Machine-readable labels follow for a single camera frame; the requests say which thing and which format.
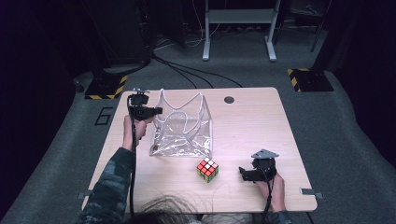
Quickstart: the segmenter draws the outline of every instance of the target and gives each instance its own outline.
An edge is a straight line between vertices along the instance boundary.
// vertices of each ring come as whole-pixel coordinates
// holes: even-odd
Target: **yellow and black hazard tape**
[[[301,69],[288,69],[288,74],[291,80],[291,85],[293,86],[295,91],[302,91],[298,81],[297,81],[297,77],[294,75],[295,71],[309,71],[309,69],[306,68],[301,68]]]
[[[125,76],[120,80],[120,85],[117,87],[117,90],[115,91],[114,94],[110,95],[85,95],[85,99],[91,99],[91,100],[105,100],[105,99],[117,99],[122,93],[123,87],[125,86],[126,79],[128,77]]]

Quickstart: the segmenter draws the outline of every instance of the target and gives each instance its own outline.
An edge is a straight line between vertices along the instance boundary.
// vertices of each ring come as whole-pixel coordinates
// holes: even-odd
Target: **person's left hand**
[[[154,117],[144,120],[135,120],[134,125],[136,128],[136,145],[139,145],[139,140],[146,135],[146,128],[148,123],[151,123],[154,120]],[[132,150],[132,122],[131,117],[129,115],[124,117],[124,134],[123,134],[123,142],[122,147],[128,150]]]

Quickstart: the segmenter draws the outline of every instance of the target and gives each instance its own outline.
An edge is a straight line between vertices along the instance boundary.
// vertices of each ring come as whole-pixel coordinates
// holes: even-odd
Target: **camouflage sleeve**
[[[120,147],[92,190],[78,223],[121,223],[131,184],[132,152]]]
[[[272,224],[292,224],[290,215],[288,211],[280,211],[276,213],[271,213],[268,216],[270,223]]]

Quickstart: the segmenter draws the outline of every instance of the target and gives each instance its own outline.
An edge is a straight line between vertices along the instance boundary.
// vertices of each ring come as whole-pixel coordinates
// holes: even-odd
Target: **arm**
[[[136,123],[136,144],[146,134],[147,123],[152,119]],[[111,157],[99,177],[85,205],[78,223],[121,223],[125,214],[129,187],[131,185],[132,124],[129,116],[124,118],[122,147]]]
[[[259,186],[262,195],[265,198],[268,198],[269,190],[267,183],[263,181],[257,181],[256,184]],[[271,180],[270,186],[273,186],[271,193],[272,213],[268,216],[268,219],[273,224],[291,224],[292,221],[285,205],[285,181],[283,180],[282,176],[276,174],[274,179]]]

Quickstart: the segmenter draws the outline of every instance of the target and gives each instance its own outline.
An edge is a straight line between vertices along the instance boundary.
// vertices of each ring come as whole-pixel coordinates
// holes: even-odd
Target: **hair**
[[[154,199],[135,212],[124,223],[134,224],[177,224],[197,220],[194,207],[184,199],[163,195]]]

